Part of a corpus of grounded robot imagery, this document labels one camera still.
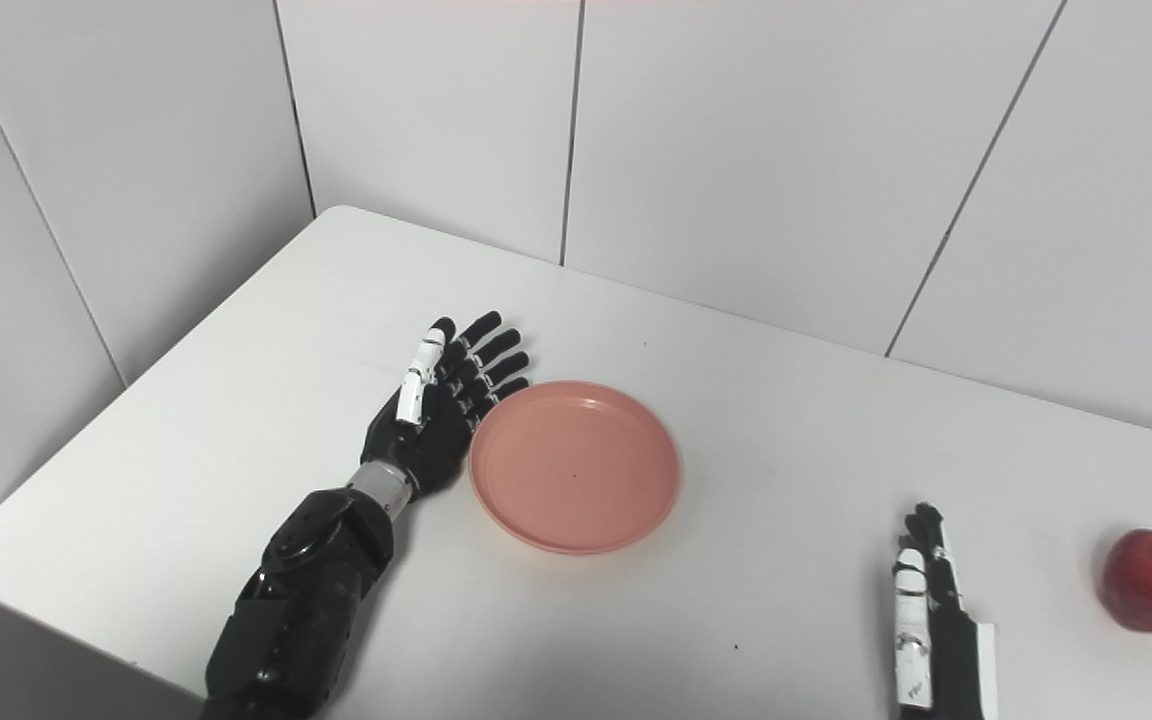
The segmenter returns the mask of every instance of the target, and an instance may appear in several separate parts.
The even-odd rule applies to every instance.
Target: wall seam
[[[88,302],[88,296],[84,295],[82,286],[78,285],[78,278],[74,274],[74,268],[69,264],[69,258],[65,256],[65,250],[60,247],[60,240],[56,237],[56,233],[51,227],[51,221],[47,219],[47,214],[44,209],[41,209],[41,202],[38,200],[38,195],[33,190],[33,183],[29,182],[29,176],[24,172],[24,165],[20,162],[20,156],[15,147],[12,145],[12,141],[8,137],[6,128],[3,128],[3,120],[0,119],[0,137],[3,138],[3,145],[8,149],[8,156],[12,158],[15,169],[20,175],[20,182],[24,183],[26,192],[29,192],[29,200],[33,203],[33,209],[38,213],[38,219],[41,220],[41,227],[46,229],[47,237],[51,238],[52,249],[56,251],[58,258],[60,258],[61,266],[65,266],[65,273],[69,276],[69,283],[73,286],[74,291],[78,295],[78,302],[83,306],[83,313],[88,314],[88,323],[91,323],[92,329],[96,332],[96,340],[100,341],[101,349],[105,350],[105,359],[109,361],[109,367],[114,370],[114,377],[118,378],[119,384],[122,384],[123,389],[127,389],[127,378],[123,376],[123,370],[119,367],[118,361],[114,359],[114,353],[109,349],[109,341],[106,340],[105,333],[100,329],[100,324],[96,321],[96,314],[92,313],[92,306]]]
[[[296,105],[296,88],[291,84],[291,60],[287,56],[287,37],[283,36],[283,14],[278,9],[278,0],[270,0],[274,8],[274,26],[278,28],[278,48],[283,54],[283,75],[287,77],[287,96],[291,100],[291,122],[296,124],[296,142],[301,149],[301,169],[305,172],[305,192],[310,196],[310,217],[319,217],[314,200],[314,181],[310,179],[310,156],[305,152],[305,134],[301,131],[301,108]]]
[[[579,66],[585,48],[585,0],[579,0],[576,15],[576,63],[573,70],[573,119],[567,134],[567,182],[563,185],[563,232],[558,242],[558,265],[567,265],[567,220],[570,218],[573,200],[573,164],[576,159],[576,105],[579,100]]]
[[[1011,119],[1011,112],[1016,109],[1016,103],[1020,101],[1021,92],[1025,91],[1025,85],[1029,83],[1029,77],[1034,73],[1034,68],[1038,67],[1038,59],[1041,58],[1043,51],[1047,47],[1047,40],[1052,36],[1052,31],[1055,31],[1056,23],[1060,21],[1061,14],[1064,13],[1064,6],[1069,3],[1069,0],[1061,0],[1061,3],[1056,6],[1056,13],[1052,15],[1052,20],[1047,23],[1047,31],[1043,32],[1043,39],[1038,41],[1038,50],[1034,50],[1033,58],[1029,59],[1029,66],[1025,68],[1023,76],[1020,76],[1020,85],[1016,86],[1016,91],[1011,94],[1011,100],[1007,103],[1007,109],[1002,113],[1002,119],[998,120],[998,128],[993,131],[993,137],[990,138],[990,144],[984,149],[984,156],[980,158],[980,162],[977,164],[977,169],[972,174],[972,179],[968,182],[968,188],[963,192],[963,199],[958,200],[957,207],[954,210],[954,217],[950,218],[950,225],[945,229],[945,234],[941,236],[941,242],[935,247],[935,252],[932,253],[932,262],[927,264],[927,270],[923,272],[923,279],[918,282],[918,288],[914,290],[914,297],[910,298],[909,305],[905,306],[905,313],[901,316],[900,325],[896,325],[896,333],[892,334],[892,341],[887,343],[887,351],[882,353],[884,357],[890,357],[892,351],[896,350],[896,341],[900,340],[901,333],[905,332],[905,324],[909,323],[910,314],[914,313],[914,306],[918,305],[919,298],[923,296],[923,288],[927,287],[927,281],[932,278],[933,270],[937,268],[937,264],[941,260],[941,255],[945,252],[945,248],[950,243],[950,235],[954,233],[954,228],[957,227],[958,219],[963,215],[963,209],[967,207],[968,200],[972,199],[972,191],[980,179],[980,174],[984,173],[984,167],[990,160],[990,156],[993,156],[993,149],[998,144],[998,138],[1002,136],[1002,131],[1007,127],[1007,120]]]

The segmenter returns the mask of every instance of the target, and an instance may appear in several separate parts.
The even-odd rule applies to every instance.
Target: white tabletop
[[[969,609],[998,623],[1006,717],[1152,717],[1152,635],[1093,593],[1106,543],[1152,526],[1152,430],[353,209],[0,506],[0,602],[204,692],[270,533],[348,479],[429,324],[493,306],[536,381],[608,384],[660,416],[677,506],[593,558],[516,541],[463,480],[415,506],[328,717],[886,719],[890,562],[923,498]]]

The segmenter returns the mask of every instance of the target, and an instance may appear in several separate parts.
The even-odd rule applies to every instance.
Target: robotic hand
[[[900,720],[996,720],[995,635],[963,609],[941,513],[919,503],[893,569]]]
[[[473,431],[526,387],[526,367],[492,311],[456,340],[434,323],[402,386],[371,420],[346,487],[310,493],[270,538],[207,662],[200,720],[305,720],[332,692],[358,602],[394,552],[393,520],[456,479]]]

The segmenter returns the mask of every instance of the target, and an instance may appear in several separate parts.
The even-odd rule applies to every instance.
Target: black forearm
[[[279,528],[207,664],[202,720],[301,720],[326,702],[358,602],[393,558],[391,520],[355,488],[311,493]]]

